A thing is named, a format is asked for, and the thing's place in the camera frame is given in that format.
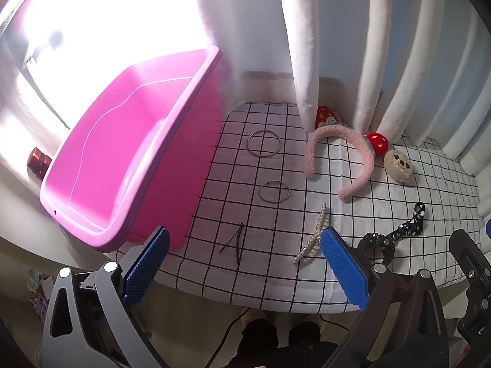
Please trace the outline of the small thin metal bangle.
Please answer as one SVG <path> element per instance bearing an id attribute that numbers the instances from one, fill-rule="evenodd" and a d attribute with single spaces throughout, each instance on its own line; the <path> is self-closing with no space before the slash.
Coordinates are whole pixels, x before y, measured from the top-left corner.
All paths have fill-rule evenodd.
<path id="1" fill-rule="evenodd" d="M 269 204 L 281 204 L 290 198 L 290 186 L 280 179 L 270 179 L 259 188 L 259 198 Z"/>

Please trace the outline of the pink fuzzy strawberry headband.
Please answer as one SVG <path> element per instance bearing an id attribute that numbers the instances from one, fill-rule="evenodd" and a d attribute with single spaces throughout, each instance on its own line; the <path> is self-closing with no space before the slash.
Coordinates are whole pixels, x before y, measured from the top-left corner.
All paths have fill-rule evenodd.
<path id="1" fill-rule="evenodd" d="M 323 140 L 337 139 L 337 146 L 344 146 L 356 150 L 361 159 L 360 174 L 350 184 L 337 193 L 343 203 L 362 190 L 374 173 L 375 159 L 384 156 L 389 151 L 388 139 L 378 132 L 362 135 L 360 132 L 338 122 L 336 114 L 327 106 L 319 106 L 315 114 L 315 130 L 309 136 L 304 153 L 304 173 L 306 178 L 313 178 L 315 174 L 315 153 L 317 144 Z"/>

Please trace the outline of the beige plush sloth face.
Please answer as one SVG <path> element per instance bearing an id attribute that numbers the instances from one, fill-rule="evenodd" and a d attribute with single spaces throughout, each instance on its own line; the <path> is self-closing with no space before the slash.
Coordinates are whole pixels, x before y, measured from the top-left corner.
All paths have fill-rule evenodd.
<path id="1" fill-rule="evenodd" d="M 389 150 L 384 157 L 387 175 L 398 184 L 412 184 L 415 180 L 413 165 L 400 150 Z"/>

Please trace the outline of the dark brown hair pin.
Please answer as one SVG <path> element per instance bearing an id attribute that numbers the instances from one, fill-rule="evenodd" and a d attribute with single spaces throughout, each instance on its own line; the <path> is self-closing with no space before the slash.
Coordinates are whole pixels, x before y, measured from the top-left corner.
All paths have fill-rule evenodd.
<path id="1" fill-rule="evenodd" d="M 227 247 L 234 246 L 235 249 L 235 262 L 237 265 L 241 262 L 241 245 L 244 235 L 246 234 L 246 226 L 244 223 L 240 223 L 238 229 L 232 235 L 232 237 L 219 249 L 219 253 L 222 253 Z"/>

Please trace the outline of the pink plastic tub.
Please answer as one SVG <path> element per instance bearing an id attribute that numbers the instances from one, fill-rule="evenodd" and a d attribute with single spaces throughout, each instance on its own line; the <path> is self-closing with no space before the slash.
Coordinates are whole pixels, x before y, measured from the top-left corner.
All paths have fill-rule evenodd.
<path id="1" fill-rule="evenodd" d="M 87 109 L 42 181 L 45 210 L 103 253 L 157 227 L 180 248 L 222 128 L 215 46 L 125 69 Z"/>

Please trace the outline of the red metal thermos bottle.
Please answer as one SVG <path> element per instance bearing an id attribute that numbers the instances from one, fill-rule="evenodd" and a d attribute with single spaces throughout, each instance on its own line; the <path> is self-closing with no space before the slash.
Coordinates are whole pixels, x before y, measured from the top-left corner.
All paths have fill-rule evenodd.
<path id="1" fill-rule="evenodd" d="M 43 180 L 52 158 L 35 147 L 28 156 L 27 168 L 40 180 Z"/>

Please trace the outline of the black white checkered tablecloth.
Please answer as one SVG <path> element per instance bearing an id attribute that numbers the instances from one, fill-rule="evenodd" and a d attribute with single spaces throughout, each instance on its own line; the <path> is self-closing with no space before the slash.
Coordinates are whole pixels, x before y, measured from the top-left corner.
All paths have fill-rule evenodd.
<path id="1" fill-rule="evenodd" d="M 249 135 L 273 130 L 281 151 L 257 158 L 246 148 Z M 297 109 L 288 104 L 250 102 L 225 120 L 205 187 L 181 249 L 170 253 L 157 272 L 158 283 L 185 293 L 274 312 L 347 312 L 346 301 L 330 266 L 319 250 L 300 264 L 292 260 L 307 243 L 326 203 L 325 222 L 349 245 L 366 233 L 386 234 L 412 217 L 417 202 L 426 216 L 420 236 L 397 242 L 392 271 L 413 274 L 425 268 L 435 283 L 449 286 L 464 279 L 449 253 L 456 229 L 479 240 L 484 220 L 478 215 L 478 186 L 460 164 L 448 159 L 434 140 L 415 146 L 403 136 L 398 149 L 414 166 L 412 184 L 393 181 L 377 161 L 360 193 L 346 204 L 337 193 L 361 171 L 356 150 L 337 146 L 337 139 L 317 144 L 315 175 L 304 174 L 307 135 Z M 290 186 L 281 204 L 263 202 L 259 188 L 270 179 Z M 241 262 L 226 244 L 245 224 Z"/>

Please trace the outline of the pearl hair clip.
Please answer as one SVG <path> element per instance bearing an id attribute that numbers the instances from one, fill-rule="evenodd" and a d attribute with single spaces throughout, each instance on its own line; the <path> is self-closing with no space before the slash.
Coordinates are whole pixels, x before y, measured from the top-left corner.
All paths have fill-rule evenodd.
<path id="1" fill-rule="evenodd" d="M 294 265 L 298 265 L 300 261 L 312 251 L 314 246 L 319 243 L 319 237 L 325 227 L 326 214 L 327 214 L 327 205 L 326 203 L 323 203 L 319 211 L 319 216 L 315 225 L 315 230 L 312 236 L 310 237 L 310 239 L 305 244 L 305 246 L 302 247 L 302 249 L 299 251 L 297 256 L 292 260 L 292 263 Z"/>

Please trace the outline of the large thin metal bangle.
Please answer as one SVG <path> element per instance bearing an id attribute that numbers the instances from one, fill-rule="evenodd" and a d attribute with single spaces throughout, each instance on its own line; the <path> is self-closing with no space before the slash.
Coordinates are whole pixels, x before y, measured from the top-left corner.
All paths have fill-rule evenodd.
<path id="1" fill-rule="evenodd" d="M 281 151 L 281 138 L 273 130 L 257 130 L 245 142 L 247 150 L 257 158 L 269 158 Z"/>

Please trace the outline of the white curtain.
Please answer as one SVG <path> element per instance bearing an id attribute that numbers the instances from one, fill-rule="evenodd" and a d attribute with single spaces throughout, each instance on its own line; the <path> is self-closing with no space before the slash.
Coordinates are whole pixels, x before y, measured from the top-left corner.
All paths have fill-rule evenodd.
<path id="1" fill-rule="evenodd" d="M 197 0 L 226 111 L 330 105 L 361 133 L 437 140 L 490 211 L 490 0 Z"/>

